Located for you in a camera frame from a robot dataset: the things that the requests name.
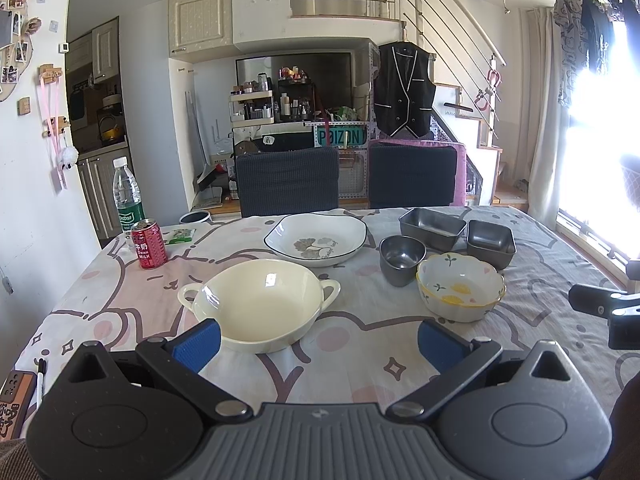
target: cartoon print tablecloth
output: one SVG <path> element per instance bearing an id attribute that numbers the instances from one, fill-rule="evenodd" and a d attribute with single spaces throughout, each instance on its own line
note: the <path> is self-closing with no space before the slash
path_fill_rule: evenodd
<path id="1" fill-rule="evenodd" d="M 609 280 L 520 211 L 437 209 L 467 221 L 507 225 L 518 251 L 504 271 L 507 294 L 491 313 L 471 324 L 439 321 L 466 339 L 485 335 L 507 349 L 530 349 L 539 339 L 555 339 L 609 413 L 623 385 L 638 372 L 640 352 L 610 350 L 606 321 L 575 313 L 567 301 L 574 283 L 613 288 Z M 314 269 L 321 279 L 332 278 L 342 285 L 334 304 L 292 347 L 262 355 L 222 348 L 201 375 L 256 411 L 265 401 L 377 401 L 384 410 L 434 376 L 436 371 L 417 347 L 419 323 L 434 316 L 420 299 L 415 282 L 392 287 L 378 264 L 376 248 L 383 238 L 399 234 L 398 218 L 405 211 L 333 211 L 362 218 L 369 228 L 364 247 L 353 258 Z M 16 368 L 35 370 L 37 359 L 46 357 L 47 390 L 82 341 L 97 339 L 113 351 L 130 350 L 149 336 L 171 338 L 188 330 L 196 319 L 178 302 L 178 288 L 206 282 L 239 262 L 274 257 L 263 239 L 280 218 L 199 224 L 193 243 L 170 247 L 169 262 L 154 270 L 141 269 L 124 240 L 116 238 L 45 318 Z M 456 249 L 464 246 L 460 239 Z"/>

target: can top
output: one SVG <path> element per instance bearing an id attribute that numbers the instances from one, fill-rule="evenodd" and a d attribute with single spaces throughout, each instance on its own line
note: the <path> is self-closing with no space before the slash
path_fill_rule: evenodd
<path id="1" fill-rule="evenodd" d="M 144 231 L 145 229 L 149 229 L 153 225 L 156 224 L 156 221 L 153 218 L 145 218 L 141 220 L 137 224 L 133 224 L 131 227 L 131 231 Z"/>
<path id="2" fill-rule="evenodd" d="M 126 156 L 120 156 L 118 158 L 113 159 L 113 167 L 114 168 L 122 168 L 128 164 Z"/>

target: scalloped bowl with yellow rim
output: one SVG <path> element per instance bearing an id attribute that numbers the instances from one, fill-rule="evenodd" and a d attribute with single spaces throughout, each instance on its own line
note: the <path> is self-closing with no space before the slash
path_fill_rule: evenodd
<path id="1" fill-rule="evenodd" d="M 416 278 L 429 310 L 462 323 L 482 319 L 507 292 L 491 265 L 457 253 L 430 256 L 418 266 Z"/>

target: dark gray chair back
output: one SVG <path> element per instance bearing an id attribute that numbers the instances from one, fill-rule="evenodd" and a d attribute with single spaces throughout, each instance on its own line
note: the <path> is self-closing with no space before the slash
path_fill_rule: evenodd
<path id="1" fill-rule="evenodd" d="M 385 207 L 447 206 L 456 189 L 455 148 L 385 144 L 369 147 L 369 204 Z"/>
<path id="2" fill-rule="evenodd" d="M 242 216 L 335 209 L 338 173 L 338 151 L 330 147 L 239 155 L 236 178 Z"/>

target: white bottle cap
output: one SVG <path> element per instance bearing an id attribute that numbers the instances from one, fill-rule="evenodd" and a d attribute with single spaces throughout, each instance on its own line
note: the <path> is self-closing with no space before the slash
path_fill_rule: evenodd
<path id="1" fill-rule="evenodd" d="M 126 156 L 121 156 L 119 158 L 116 158 L 113 160 L 113 167 L 114 168 L 123 168 L 124 166 L 126 166 L 127 163 L 127 157 Z"/>

